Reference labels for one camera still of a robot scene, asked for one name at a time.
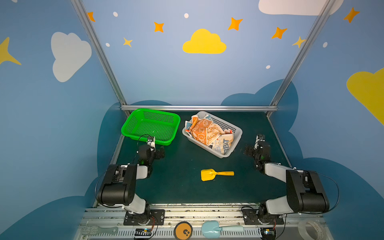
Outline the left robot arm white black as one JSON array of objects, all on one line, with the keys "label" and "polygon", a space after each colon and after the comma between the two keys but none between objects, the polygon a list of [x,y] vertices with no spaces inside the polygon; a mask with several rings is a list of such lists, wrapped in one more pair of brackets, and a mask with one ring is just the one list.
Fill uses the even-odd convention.
[{"label": "left robot arm white black", "polygon": [[129,165],[110,165],[104,173],[104,179],[96,187],[95,197],[98,204],[107,208],[122,208],[130,215],[150,215],[149,204],[136,194],[138,180],[151,176],[153,163],[165,157],[164,147],[156,149],[150,145],[139,147],[139,162]]}]

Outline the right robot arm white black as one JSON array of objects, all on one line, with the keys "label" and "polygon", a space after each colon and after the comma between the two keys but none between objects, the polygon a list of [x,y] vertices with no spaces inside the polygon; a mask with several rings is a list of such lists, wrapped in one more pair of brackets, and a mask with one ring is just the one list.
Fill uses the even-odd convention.
[{"label": "right robot arm white black", "polygon": [[270,145],[264,141],[258,141],[253,146],[246,145],[244,154],[254,159],[257,171],[286,184],[285,196],[260,204],[260,217],[294,213],[322,214],[331,209],[318,173],[273,163]]}]

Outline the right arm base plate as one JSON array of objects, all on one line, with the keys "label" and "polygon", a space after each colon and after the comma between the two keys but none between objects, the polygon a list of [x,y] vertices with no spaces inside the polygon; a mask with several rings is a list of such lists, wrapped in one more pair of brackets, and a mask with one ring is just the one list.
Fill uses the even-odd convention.
[{"label": "right arm base plate", "polygon": [[264,210],[241,208],[245,225],[284,225],[281,215],[271,215]]}]

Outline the green plastic basket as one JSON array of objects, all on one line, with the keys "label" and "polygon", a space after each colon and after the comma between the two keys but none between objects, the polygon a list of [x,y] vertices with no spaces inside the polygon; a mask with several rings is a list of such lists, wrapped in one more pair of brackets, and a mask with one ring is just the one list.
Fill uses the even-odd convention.
[{"label": "green plastic basket", "polygon": [[181,118],[174,113],[138,109],[133,111],[121,128],[123,136],[145,142],[154,137],[155,143],[169,146],[176,137]]}]

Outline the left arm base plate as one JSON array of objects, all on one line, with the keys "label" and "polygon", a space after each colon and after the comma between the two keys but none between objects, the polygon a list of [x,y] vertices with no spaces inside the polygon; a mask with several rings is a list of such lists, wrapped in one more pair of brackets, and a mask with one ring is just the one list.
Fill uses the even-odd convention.
[{"label": "left arm base plate", "polygon": [[152,210],[143,214],[130,214],[126,212],[124,226],[163,226],[165,220],[165,210]]}]

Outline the orange jellyfish pattern towel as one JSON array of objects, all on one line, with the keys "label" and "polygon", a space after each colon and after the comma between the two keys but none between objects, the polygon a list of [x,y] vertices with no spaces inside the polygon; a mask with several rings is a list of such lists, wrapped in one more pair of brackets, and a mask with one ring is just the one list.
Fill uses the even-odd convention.
[{"label": "orange jellyfish pattern towel", "polygon": [[192,125],[186,131],[200,143],[209,146],[219,136],[226,134],[226,132],[212,120],[208,118],[200,119],[197,115],[192,116]]}]

